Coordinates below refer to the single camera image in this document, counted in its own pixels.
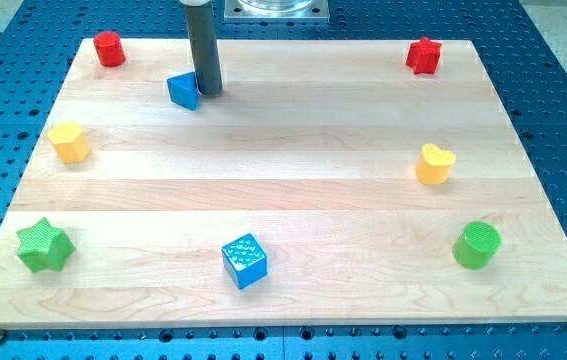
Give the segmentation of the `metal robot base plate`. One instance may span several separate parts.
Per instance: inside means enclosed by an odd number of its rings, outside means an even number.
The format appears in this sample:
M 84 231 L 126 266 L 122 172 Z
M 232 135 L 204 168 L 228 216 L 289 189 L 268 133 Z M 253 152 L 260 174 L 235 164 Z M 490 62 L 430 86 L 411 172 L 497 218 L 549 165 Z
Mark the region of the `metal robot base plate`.
M 225 0 L 223 13 L 226 23 L 330 19 L 328 0 Z

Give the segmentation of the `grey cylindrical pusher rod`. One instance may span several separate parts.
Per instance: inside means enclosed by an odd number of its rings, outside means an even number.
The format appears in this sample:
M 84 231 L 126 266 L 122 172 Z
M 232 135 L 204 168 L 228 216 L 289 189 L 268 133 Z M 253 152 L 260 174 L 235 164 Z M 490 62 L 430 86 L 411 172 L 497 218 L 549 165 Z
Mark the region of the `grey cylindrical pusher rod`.
M 223 83 L 211 0 L 183 0 L 195 76 L 199 92 L 218 96 Z

